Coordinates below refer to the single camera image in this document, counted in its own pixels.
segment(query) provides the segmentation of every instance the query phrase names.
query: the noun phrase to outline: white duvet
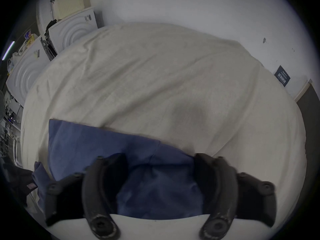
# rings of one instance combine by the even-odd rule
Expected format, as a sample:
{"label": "white duvet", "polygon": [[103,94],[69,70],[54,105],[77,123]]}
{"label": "white duvet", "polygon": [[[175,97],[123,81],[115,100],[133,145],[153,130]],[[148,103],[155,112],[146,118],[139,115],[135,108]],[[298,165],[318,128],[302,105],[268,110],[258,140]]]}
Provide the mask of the white duvet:
{"label": "white duvet", "polygon": [[301,112],[238,42],[184,27],[105,27],[59,54],[29,91],[22,161],[47,169],[50,118],[139,134],[223,156],[276,186],[278,227],[305,177]]}

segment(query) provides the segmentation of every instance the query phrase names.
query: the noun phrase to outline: blue cloth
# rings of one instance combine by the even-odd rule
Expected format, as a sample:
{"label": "blue cloth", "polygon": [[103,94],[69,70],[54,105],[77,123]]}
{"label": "blue cloth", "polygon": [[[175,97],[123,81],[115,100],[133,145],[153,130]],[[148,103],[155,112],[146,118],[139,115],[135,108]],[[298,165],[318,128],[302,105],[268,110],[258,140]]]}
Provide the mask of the blue cloth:
{"label": "blue cloth", "polygon": [[[84,171],[97,156],[126,154],[129,176],[117,195],[120,215],[168,220],[202,214],[203,196],[193,178],[194,159],[158,140],[51,119],[48,153],[56,181]],[[43,170],[33,174],[39,191],[45,191],[46,183],[39,184]]]}

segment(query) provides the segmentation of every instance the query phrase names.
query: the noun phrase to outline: fluorescent light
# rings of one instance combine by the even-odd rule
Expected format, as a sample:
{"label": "fluorescent light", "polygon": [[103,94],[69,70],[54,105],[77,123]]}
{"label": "fluorescent light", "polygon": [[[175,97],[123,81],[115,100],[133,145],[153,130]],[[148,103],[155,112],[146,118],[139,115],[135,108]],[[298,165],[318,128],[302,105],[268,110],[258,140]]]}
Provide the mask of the fluorescent light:
{"label": "fluorescent light", "polygon": [[6,58],[6,56],[7,56],[7,54],[8,54],[8,52],[10,51],[10,49],[11,49],[11,47],[14,45],[14,41],[12,41],[12,43],[10,44],[10,46],[9,46],[9,48],[7,49],[7,51],[5,52],[5,54],[4,54],[4,56],[3,56],[3,58],[2,58],[2,60],[4,61],[5,60],[5,58]]}

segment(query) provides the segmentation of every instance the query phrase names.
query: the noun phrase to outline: plastic bag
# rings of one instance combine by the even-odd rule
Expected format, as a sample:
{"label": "plastic bag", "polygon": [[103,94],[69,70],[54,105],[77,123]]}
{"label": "plastic bag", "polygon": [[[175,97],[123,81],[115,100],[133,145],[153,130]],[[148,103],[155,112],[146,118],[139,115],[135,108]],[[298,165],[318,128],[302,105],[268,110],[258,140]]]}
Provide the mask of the plastic bag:
{"label": "plastic bag", "polygon": [[12,61],[12,58],[10,58],[7,61],[7,70],[8,70],[8,72],[10,73],[13,68],[14,68],[14,63]]}

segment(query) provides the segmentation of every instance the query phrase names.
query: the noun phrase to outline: white washing machine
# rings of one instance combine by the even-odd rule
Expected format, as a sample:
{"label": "white washing machine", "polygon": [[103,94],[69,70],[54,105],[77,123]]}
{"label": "white washing machine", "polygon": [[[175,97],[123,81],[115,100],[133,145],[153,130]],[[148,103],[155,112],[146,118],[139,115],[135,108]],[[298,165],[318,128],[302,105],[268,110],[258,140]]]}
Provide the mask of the white washing machine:
{"label": "white washing machine", "polygon": [[51,26],[50,43],[57,54],[62,52],[79,38],[98,29],[92,7],[78,11]]}
{"label": "white washing machine", "polygon": [[6,82],[9,92],[21,106],[24,106],[27,93],[49,62],[40,36],[22,54],[22,58],[14,66]]}

